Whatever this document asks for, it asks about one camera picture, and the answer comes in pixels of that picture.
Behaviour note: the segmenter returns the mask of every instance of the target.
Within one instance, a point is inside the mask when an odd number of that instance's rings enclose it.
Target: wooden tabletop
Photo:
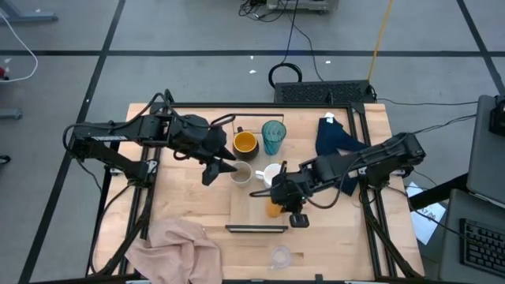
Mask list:
[[[131,104],[127,120],[137,114],[145,104]],[[391,137],[385,106],[365,105],[368,130],[372,144],[379,144]],[[335,119],[349,132],[345,110],[337,109],[240,109],[240,108],[181,108],[179,114],[197,114],[209,121],[228,113],[284,114],[287,128],[286,139],[280,152],[271,161],[288,162],[288,171],[297,171],[298,164],[316,157],[315,140],[318,119],[326,112],[335,114]],[[234,125],[225,125],[227,147],[231,150],[233,127],[260,131],[266,118],[237,117]],[[358,136],[359,118],[355,114]],[[139,160],[141,147],[135,143],[121,143],[119,152],[131,160]],[[314,279],[322,274],[325,280],[373,280],[372,261],[365,230],[365,217],[357,199],[359,190],[353,196],[340,195],[338,203],[329,210],[320,210],[310,204],[304,206],[310,227],[289,228],[283,234],[232,234],[225,229],[230,224],[232,192],[238,189],[229,174],[221,174],[209,187],[201,184],[203,166],[196,160],[175,161],[172,151],[163,149],[156,182],[151,221],[180,217],[198,222],[205,227],[207,236],[221,249],[223,274],[225,279]],[[107,202],[126,185],[124,176],[113,177]],[[404,190],[402,179],[391,177],[391,187]],[[317,193],[313,199],[320,204],[333,200],[336,190],[328,189]],[[406,198],[393,190],[383,190],[383,205],[391,240],[414,270],[424,274],[421,256],[410,219]],[[114,254],[125,237],[133,189],[117,199],[103,219],[95,251],[95,266],[100,269]],[[280,217],[287,222],[288,214]],[[383,275],[387,275],[387,265],[383,246],[379,247],[380,264]],[[271,269],[271,252],[285,245],[291,251],[291,265],[281,270]]]

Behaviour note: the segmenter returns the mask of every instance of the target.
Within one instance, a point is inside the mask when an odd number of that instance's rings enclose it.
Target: cloth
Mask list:
[[[328,118],[319,119],[316,138],[317,155],[340,155],[339,149],[360,151],[368,147],[366,144],[363,144],[362,142],[354,139],[351,135],[347,134],[343,125],[334,118],[329,118],[333,120],[333,123],[328,122],[327,119]],[[352,196],[357,183],[357,177],[346,177],[340,191],[348,196]],[[335,184],[340,185],[340,180],[338,180]]]
[[[125,254],[153,284],[220,284],[219,247],[197,223],[165,219],[151,224],[148,239],[137,238]]]

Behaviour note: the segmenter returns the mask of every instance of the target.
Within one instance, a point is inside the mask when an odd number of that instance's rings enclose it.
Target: teal glass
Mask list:
[[[261,134],[263,135],[264,149],[267,155],[277,154],[286,133],[286,127],[280,121],[268,121],[263,125]]]

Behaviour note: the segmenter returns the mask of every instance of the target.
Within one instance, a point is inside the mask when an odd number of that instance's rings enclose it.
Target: blue cloth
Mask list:
[[[316,153],[317,155],[339,155],[339,149],[347,151],[360,151],[366,149],[368,146],[362,142],[354,139],[351,135],[347,134],[341,125],[334,118],[333,123],[327,122],[327,118],[320,118],[317,128],[316,138]],[[346,177],[342,188],[343,193],[352,196],[356,185],[358,183],[357,177]],[[335,187],[340,185],[340,180],[335,183]]]

